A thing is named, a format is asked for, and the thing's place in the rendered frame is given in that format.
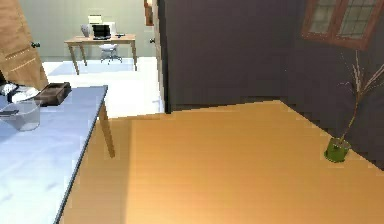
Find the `white office chair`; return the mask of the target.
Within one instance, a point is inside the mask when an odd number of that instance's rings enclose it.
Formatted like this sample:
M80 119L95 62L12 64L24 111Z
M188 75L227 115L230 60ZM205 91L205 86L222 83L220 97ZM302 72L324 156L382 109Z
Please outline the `white office chair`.
M115 22L104 22L104 25L109 26L110 30L110 36L114 37L117 34L116 29L116 23ZM103 44L100 45L99 48L101 49L101 61L108 60L108 62L113 61L114 59L117 59L119 61L122 61L122 58L117 54L117 44Z

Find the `black laptop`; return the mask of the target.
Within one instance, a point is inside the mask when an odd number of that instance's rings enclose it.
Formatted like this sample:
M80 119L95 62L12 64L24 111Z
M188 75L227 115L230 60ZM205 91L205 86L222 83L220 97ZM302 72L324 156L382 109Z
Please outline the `black laptop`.
M94 40L107 40L111 38L110 28L108 25L95 24L92 26Z

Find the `pale wooden room door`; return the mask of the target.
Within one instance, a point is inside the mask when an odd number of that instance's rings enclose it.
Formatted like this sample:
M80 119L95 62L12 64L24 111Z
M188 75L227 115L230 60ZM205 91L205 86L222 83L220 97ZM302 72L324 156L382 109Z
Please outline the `pale wooden room door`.
M161 41L160 41L160 29L159 29L159 17L158 17L158 0L152 0L152 11L153 11L153 23L154 23L154 39L157 59L157 70L158 70L158 85L159 85L159 111L165 113L165 102L164 102L164 85L163 85L163 72L162 72L162 55L161 55Z

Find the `wooden desk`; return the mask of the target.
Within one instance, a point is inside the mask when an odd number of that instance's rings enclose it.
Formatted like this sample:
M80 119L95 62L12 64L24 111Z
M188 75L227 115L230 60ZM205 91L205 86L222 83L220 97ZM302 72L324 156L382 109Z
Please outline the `wooden desk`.
M75 68L76 74L79 74L79 67L76 61L74 48L79 47L81 56L84 64L87 64L84 46L85 45L102 45L102 44L129 44L131 46L131 51L134 60L134 68L137 68L137 52L136 52L136 35L135 34L124 34L122 36L111 36L109 39L95 39L93 36L75 36L69 40L66 40L65 43L68 46L72 63Z

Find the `dark brown tray box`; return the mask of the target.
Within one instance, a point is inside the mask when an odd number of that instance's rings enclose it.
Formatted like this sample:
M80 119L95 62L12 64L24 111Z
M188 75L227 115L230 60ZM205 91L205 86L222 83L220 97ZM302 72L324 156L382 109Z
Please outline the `dark brown tray box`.
M34 100L38 102L41 107L58 106L71 91L72 89L69 82L50 83L34 97Z

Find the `green potted dry plant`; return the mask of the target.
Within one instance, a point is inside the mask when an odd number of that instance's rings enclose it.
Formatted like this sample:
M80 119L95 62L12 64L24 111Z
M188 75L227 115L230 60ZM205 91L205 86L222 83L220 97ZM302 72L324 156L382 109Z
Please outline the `green potted dry plant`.
M351 150L351 144L346 140L352 125L358 114L359 105L363 98L375 88L384 86L384 63L372 74L365 79L366 72L360 66L359 51L355 51L355 62L352 64L352 82L346 83L351 86L355 102L351 119L340 137L332 137L329 140L327 149L324 151L324 157L333 163L344 162L348 152Z

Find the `pale blue top table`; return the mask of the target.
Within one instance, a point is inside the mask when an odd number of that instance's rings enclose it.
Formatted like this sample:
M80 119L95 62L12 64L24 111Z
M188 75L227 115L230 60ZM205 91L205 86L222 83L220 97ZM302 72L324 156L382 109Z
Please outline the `pale blue top table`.
M72 89L32 131L0 121L0 224L59 224L107 90Z

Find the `clear glass bowl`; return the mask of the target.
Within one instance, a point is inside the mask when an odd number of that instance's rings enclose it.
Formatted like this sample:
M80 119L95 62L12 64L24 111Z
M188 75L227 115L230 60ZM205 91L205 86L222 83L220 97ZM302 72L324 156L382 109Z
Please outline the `clear glass bowl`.
M0 111L19 110L16 115L0 117L0 120L9 124L17 131L31 131L40 124L40 104L34 100L10 103Z

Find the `brown framed window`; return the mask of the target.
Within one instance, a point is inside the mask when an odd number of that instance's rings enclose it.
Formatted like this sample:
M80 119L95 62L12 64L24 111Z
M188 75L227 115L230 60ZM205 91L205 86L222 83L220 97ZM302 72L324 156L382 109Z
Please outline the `brown framed window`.
M339 47L366 50L384 0L306 0L301 36Z

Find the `brown framed wall picture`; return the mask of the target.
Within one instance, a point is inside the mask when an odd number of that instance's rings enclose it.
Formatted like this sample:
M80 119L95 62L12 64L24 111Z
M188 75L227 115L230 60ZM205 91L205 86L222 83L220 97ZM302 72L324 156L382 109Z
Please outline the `brown framed wall picture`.
M144 10L145 10L145 18L146 25L153 25L153 9L152 9L152 0L144 0Z

